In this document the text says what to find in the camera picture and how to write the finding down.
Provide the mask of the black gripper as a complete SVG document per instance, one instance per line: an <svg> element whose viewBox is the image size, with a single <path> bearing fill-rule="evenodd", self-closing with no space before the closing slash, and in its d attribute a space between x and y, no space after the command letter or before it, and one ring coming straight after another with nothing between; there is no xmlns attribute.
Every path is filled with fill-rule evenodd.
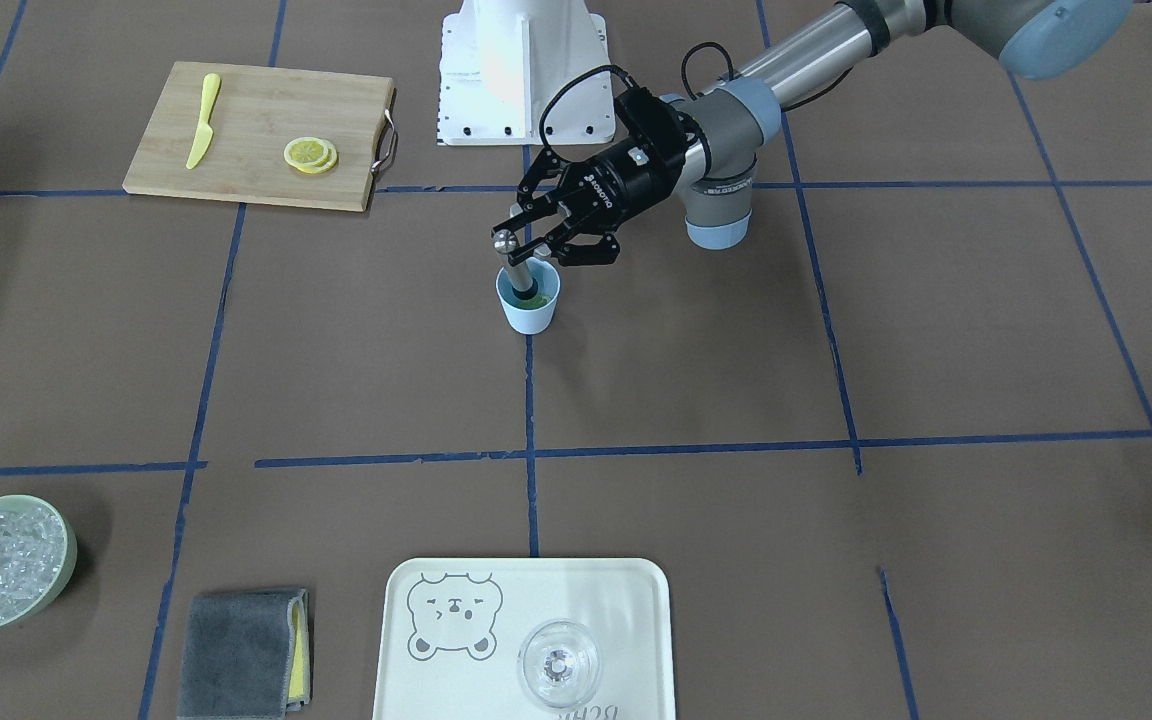
<svg viewBox="0 0 1152 720"><path fill-rule="evenodd" d="M518 213L492 229L503 263L552 259L562 266L611 265L621 245L620 223L666 200L679 183L689 149L675 106L650 92L623 92L614 99L628 136L581 161L539 152L521 179ZM522 242L518 232L561 214L556 228Z"/></svg>

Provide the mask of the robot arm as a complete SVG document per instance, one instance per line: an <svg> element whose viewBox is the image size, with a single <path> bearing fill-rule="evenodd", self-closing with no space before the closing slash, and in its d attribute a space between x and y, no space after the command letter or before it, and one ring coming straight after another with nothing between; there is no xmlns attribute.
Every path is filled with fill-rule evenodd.
<svg viewBox="0 0 1152 720"><path fill-rule="evenodd" d="M1026 79L1051 79L1111 40L1129 1L838 1L700 94L658 96L617 65L589 68L567 90L621 79L614 114L626 137L584 160L545 145L518 183L511 218L492 241L503 268L544 256L563 266L617 259L621 225L675 196L696 247L732 249L748 233L756 156L786 111L828 94L899 38L948 26Z"/></svg>

